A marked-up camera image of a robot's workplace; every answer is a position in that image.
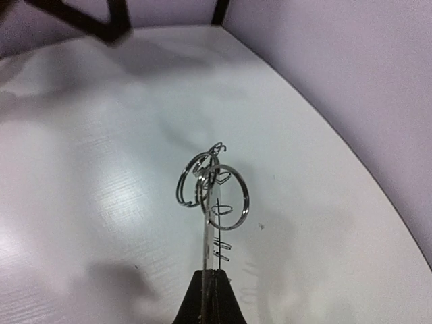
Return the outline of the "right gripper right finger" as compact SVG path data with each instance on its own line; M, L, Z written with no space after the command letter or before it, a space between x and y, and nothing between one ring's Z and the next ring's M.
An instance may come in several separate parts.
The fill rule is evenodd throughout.
M209 294L209 323L246 324L227 273L215 270Z

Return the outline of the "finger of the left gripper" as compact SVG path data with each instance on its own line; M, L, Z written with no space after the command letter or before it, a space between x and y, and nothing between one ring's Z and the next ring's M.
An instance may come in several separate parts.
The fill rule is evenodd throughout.
M132 31L126 1L107 1L103 21L65 1L2 1L1 45L41 46L77 36L112 45Z

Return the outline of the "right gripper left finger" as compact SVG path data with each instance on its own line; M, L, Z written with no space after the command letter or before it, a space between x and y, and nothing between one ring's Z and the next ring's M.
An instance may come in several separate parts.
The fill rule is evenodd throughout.
M173 324L206 323L211 293L211 270L197 270L186 290Z

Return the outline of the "metal ring disc with keyrings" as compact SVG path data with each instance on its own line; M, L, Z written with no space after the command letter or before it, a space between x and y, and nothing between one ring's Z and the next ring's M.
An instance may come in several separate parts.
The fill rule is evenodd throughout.
M221 233L239 228L250 212L250 195L246 182L237 170L220 162L219 154L226 150L226 145L218 142L209 150L195 155L182 170L175 189L179 205L189 209L198 207L203 213L202 267L205 271L213 269L214 258L217 259L219 269L222 262L230 260L222 251L231 250L232 246L221 239ZM234 224L222 225L223 217L234 214L234 207L221 201L221 187L230 180L238 183L243 205Z

